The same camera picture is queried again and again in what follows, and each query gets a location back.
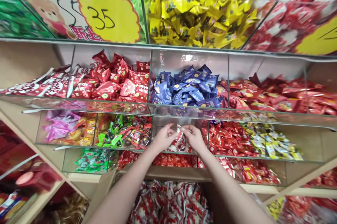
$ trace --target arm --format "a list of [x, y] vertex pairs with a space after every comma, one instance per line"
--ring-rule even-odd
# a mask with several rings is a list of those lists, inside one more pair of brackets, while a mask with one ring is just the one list
[[90, 218], [88, 224], [124, 224], [128, 220], [139, 188], [154, 158], [166, 150], [177, 136], [170, 127], [163, 127], [146, 151], [133, 163], [128, 172], [113, 186], [108, 196]]
[[207, 149], [201, 132], [193, 125], [182, 128], [192, 148], [203, 160], [218, 192], [236, 224], [273, 224], [273, 221], [248, 193], [222, 167]]

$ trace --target forearm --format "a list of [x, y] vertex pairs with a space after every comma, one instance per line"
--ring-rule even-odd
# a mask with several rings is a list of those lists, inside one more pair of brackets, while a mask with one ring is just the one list
[[202, 151], [200, 157], [236, 224], [273, 224], [268, 215], [226, 172], [210, 151]]
[[91, 217], [89, 224], [110, 224], [112, 220], [114, 224], [126, 223], [141, 183], [157, 154], [157, 151], [150, 146], [139, 156], [128, 172], [113, 186], [108, 196]]

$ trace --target price tag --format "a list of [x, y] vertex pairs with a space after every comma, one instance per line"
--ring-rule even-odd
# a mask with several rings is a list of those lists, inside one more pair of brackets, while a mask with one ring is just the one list
[[296, 47], [301, 54], [323, 55], [337, 50], [337, 16], [305, 37]]
[[139, 16], [130, 0], [77, 0], [92, 31], [104, 41], [140, 40]]

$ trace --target hand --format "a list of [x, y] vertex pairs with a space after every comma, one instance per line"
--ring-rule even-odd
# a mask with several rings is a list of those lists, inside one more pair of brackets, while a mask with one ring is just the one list
[[207, 150], [203, 136], [201, 135], [200, 129], [193, 125], [185, 125], [181, 128], [184, 135], [186, 135], [189, 143], [197, 154], [201, 154], [203, 151]]
[[173, 140], [178, 136], [177, 132], [171, 129], [173, 123], [167, 124], [164, 126], [155, 136], [150, 147], [155, 149], [157, 154], [166, 150]]

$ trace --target number 35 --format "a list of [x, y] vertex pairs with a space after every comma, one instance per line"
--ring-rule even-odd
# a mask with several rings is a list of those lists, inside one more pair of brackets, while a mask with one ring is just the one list
[[88, 6], [88, 10], [89, 10], [89, 9], [93, 9], [93, 10], [96, 12], [96, 15], [93, 15], [92, 18], [93, 18], [93, 19], [99, 19], [99, 20], [102, 21], [102, 23], [103, 23], [103, 26], [102, 26], [102, 27], [95, 27], [95, 28], [97, 28], [97, 29], [99, 29], [99, 30], [102, 30], [102, 29], [105, 29], [105, 28], [114, 28], [114, 27], [115, 27], [115, 22], [113, 22], [113, 20], [112, 20], [109, 16], [105, 15], [105, 12], [108, 11], [107, 9], [101, 9], [101, 11], [102, 11], [104, 20], [109, 19], [109, 20], [112, 22], [112, 26], [110, 26], [110, 27], [107, 27], [107, 26], [106, 26], [105, 21], [102, 20], [102, 19], [99, 17], [99, 12], [98, 12], [95, 8], [93, 8], [93, 7], [91, 7], [91, 6]]

